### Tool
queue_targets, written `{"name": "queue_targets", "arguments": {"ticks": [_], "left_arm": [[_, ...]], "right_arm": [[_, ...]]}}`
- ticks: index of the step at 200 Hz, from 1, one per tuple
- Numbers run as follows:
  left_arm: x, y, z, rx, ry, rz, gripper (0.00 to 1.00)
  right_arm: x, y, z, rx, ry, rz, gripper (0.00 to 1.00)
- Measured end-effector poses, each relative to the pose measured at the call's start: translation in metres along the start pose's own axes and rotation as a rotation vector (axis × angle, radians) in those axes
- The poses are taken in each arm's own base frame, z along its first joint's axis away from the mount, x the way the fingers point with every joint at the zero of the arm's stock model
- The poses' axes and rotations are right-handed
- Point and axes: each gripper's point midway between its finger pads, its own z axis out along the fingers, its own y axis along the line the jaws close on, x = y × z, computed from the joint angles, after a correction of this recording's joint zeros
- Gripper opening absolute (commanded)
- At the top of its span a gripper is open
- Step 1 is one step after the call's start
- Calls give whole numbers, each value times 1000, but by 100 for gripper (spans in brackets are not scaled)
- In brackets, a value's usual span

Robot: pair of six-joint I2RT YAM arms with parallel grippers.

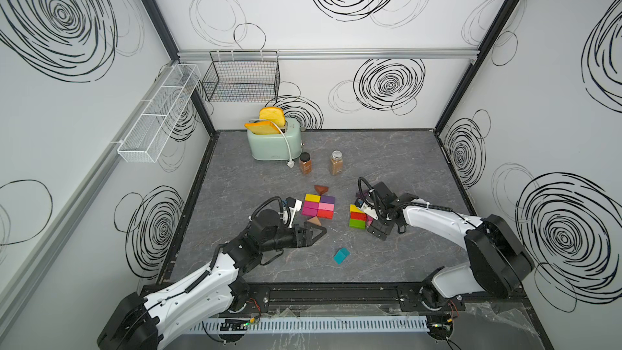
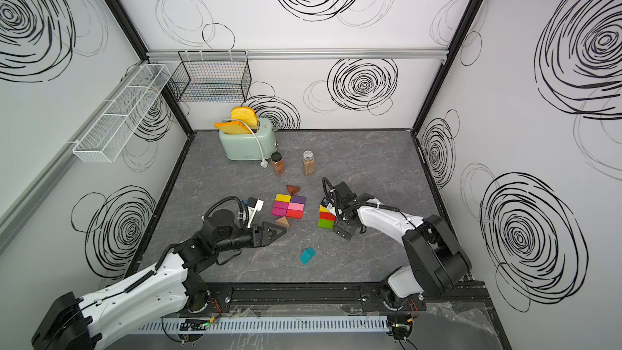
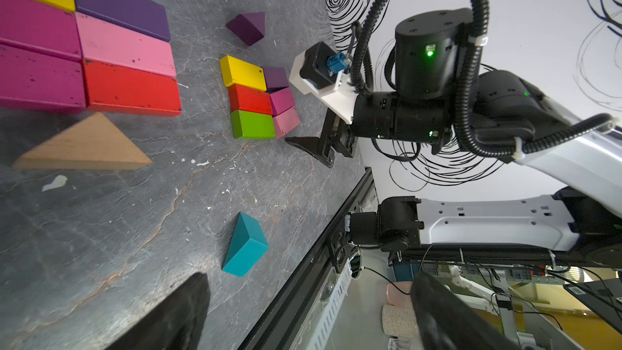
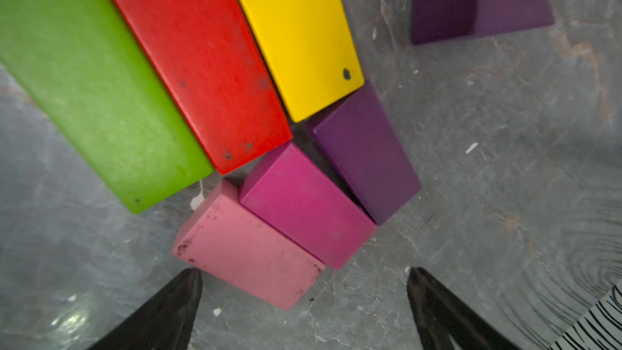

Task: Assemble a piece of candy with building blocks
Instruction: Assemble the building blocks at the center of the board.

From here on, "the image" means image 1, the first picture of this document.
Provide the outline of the green block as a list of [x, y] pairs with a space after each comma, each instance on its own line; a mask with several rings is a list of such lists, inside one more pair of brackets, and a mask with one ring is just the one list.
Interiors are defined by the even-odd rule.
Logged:
[[358, 220], [358, 219], [350, 219], [349, 220], [349, 227], [350, 228], [355, 228], [355, 229], [365, 230], [366, 229], [366, 221], [365, 220]]

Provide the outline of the light pink block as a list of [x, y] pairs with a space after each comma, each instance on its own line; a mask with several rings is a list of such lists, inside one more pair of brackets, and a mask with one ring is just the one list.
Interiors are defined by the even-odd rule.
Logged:
[[324, 210], [324, 211], [330, 211], [333, 212], [335, 208], [334, 204], [328, 204], [328, 203], [320, 203], [318, 205], [318, 209], [319, 210]]

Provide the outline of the red block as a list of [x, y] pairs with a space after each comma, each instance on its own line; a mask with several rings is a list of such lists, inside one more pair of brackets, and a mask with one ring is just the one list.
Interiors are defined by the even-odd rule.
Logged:
[[334, 212], [333, 211], [329, 211], [329, 210], [318, 210], [317, 211], [317, 217], [318, 218], [332, 220], [333, 216], [334, 216]]
[[367, 215], [364, 212], [350, 212], [350, 219], [366, 221]]

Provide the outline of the tan triangle block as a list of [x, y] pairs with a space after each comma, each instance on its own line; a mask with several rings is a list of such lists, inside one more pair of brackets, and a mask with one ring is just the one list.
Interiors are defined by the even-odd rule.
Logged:
[[322, 223], [320, 222], [319, 218], [316, 216], [309, 219], [308, 222], [313, 225], [322, 226]]

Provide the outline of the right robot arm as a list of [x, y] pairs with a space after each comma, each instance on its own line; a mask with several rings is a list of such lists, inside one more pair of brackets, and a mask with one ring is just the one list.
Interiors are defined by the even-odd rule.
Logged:
[[368, 232], [385, 241], [393, 230], [420, 228], [453, 242], [466, 251], [468, 261], [439, 267], [421, 283], [422, 304], [439, 310], [463, 294], [481, 293], [508, 298], [523, 286], [536, 268], [526, 248], [507, 222], [497, 216], [467, 216], [450, 207], [433, 205], [414, 194], [401, 196], [385, 183], [357, 181], [359, 209], [372, 217]]

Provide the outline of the magenta speckled block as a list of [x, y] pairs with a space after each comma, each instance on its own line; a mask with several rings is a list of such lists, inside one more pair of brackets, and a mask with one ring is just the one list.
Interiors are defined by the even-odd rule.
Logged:
[[317, 216], [317, 209], [309, 208], [309, 207], [304, 207], [302, 209], [302, 211], [301, 211], [301, 214], [303, 216], [316, 217]]

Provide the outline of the teal triangle block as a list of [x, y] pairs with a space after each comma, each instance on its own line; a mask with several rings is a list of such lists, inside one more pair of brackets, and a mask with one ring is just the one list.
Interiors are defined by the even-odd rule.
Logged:
[[333, 259], [338, 265], [341, 265], [349, 255], [350, 252], [346, 248], [341, 248], [335, 253]]

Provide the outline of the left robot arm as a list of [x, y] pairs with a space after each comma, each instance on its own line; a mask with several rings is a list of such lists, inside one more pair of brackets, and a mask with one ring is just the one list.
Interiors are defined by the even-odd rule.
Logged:
[[100, 349], [164, 349], [203, 319], [240, 311], [249, 300], [243, 275], [262, 265], [263, 255], [312, 246], [327, 234], [314, 223], [288, 226], [283, 212], [264, 209], [205, 266], [161, 290], [123, 298], [97, 338]]

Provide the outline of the brown triangle block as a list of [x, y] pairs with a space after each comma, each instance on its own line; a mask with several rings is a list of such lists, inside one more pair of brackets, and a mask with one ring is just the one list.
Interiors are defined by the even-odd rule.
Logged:
[[328, 186], [320, 186], [320, 185], [315, 185], [314, 186], [315, 191], [319, 194], [319, 195], [324, 195], [329, 191], [329, 187]]

